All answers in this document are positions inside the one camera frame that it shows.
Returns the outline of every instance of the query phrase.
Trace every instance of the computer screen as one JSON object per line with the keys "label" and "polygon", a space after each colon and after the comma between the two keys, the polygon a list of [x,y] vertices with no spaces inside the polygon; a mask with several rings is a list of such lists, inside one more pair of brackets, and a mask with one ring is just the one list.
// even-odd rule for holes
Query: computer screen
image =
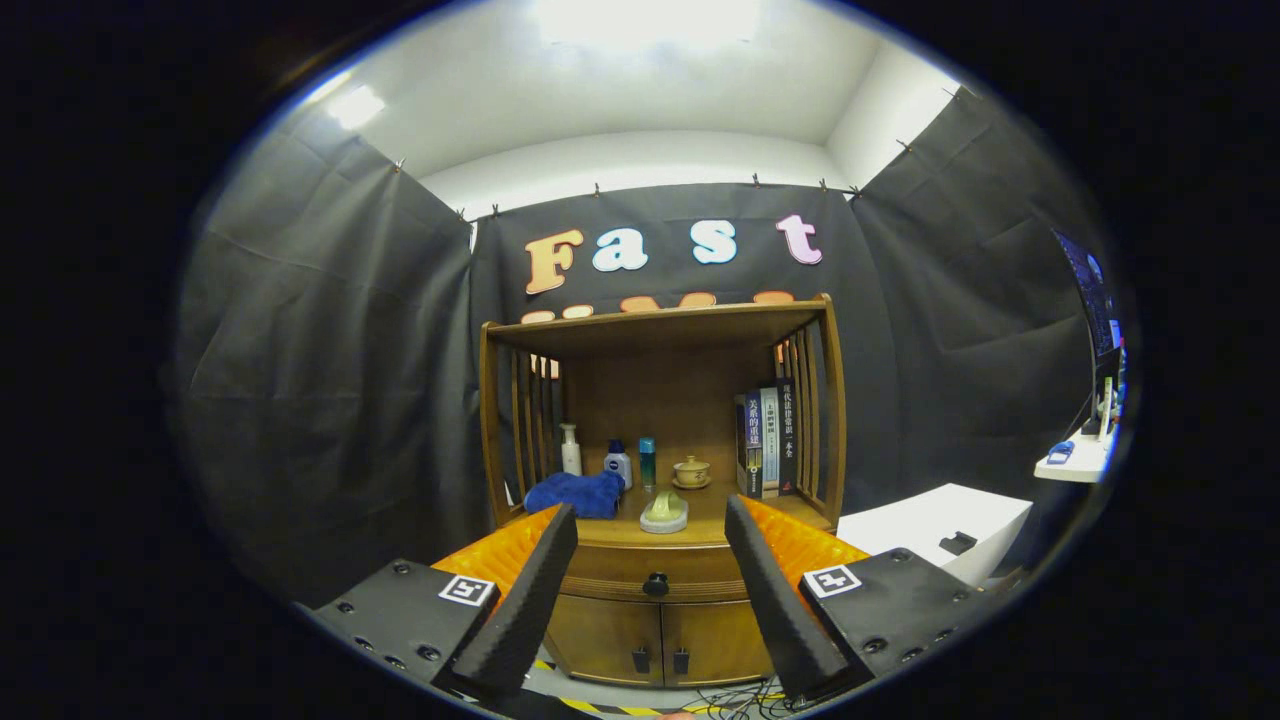
{"label": "computer screen", "polygon": [[1102,279],[1102,268],[1089,251],[1057,231],[1053,231],[1053,234],[1062,245],[1062,251],[1075,273],[1075,284],[1080,290],[1084,314],[1089,320],[1089,333],[1093,336],[1093,352],[1097,356],[1106,355],[1120,346],[1120,323],[1112,314],[1111,296],[1107,295]]}

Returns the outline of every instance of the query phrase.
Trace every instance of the blue object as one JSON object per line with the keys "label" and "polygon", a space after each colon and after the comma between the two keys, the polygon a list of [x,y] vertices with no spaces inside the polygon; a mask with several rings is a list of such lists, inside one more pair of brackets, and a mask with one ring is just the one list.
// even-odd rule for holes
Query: blue object
{"label": "blue object", "polygon": [[1048,451],[1048,460],[1044,461],[1046,465],[1061,465],[1066,462],[1066,459],[1071,456],[1071,451],[1075,450],[1075,443],[1071,441],[1065,441],[1055,445]]}
{"label": "blue object", "polygon": [[613,470],[599,475],[556,473],[538,483],[525,495],[525,510],[530,514],[567,502],[579,518],[612,520],[618,514],[618,498],[625,482]]}

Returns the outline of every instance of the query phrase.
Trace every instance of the cable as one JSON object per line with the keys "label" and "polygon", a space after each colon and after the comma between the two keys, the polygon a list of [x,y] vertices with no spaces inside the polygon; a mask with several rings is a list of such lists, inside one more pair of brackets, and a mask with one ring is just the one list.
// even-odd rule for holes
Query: cable
{"label": "cable", "polygon": [[1057,442],[1062,442],[1066,438],[1071,437],[1071,434],[1075,432],[1076,423],[1080,421],[1080,414],[1084,413],[1085,410],[1088,410],[1091,402],[1093,402],[1093,391],[1092,389],[1089,391],[1089,396],[1084,398],[1084,405],[1082,405],[1080,409],[1075,411],[1075,418],[1071,418],[1071,424],[1069,424],[1066,427],[1066,430],[1061,434],[1062,439],[1060,439]]}

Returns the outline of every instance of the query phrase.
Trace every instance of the white ceiling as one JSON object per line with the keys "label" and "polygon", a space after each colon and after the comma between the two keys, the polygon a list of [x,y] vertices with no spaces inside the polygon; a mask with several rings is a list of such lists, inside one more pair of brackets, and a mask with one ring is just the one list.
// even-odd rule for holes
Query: white ceiling
{"label": "white ceiling", "polygon": [[823,145],[881,40],[820,3],[759,1],[749,42],[632,54],[544,41],[536,0],[465,4],[403,31],[334,96],[367,85],[383,97],[387,108],[358,132],[403,158],[415,177],[616,132],[722,131]]}

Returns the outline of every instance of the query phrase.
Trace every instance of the cabinet door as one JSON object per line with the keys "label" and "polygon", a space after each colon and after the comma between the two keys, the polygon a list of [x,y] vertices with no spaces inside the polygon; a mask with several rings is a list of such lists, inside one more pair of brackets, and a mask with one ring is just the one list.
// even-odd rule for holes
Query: cabinet door
{"label": "cabinet door", "polygon": [[730,684],[773,674],[748,601],[663,605],[662,644],[667,687]]}
{"label": "cabinet door", "polygon": [[662,625],[654,603],[562,594],[547,626],[547,650],[575,678],[662,685]]}

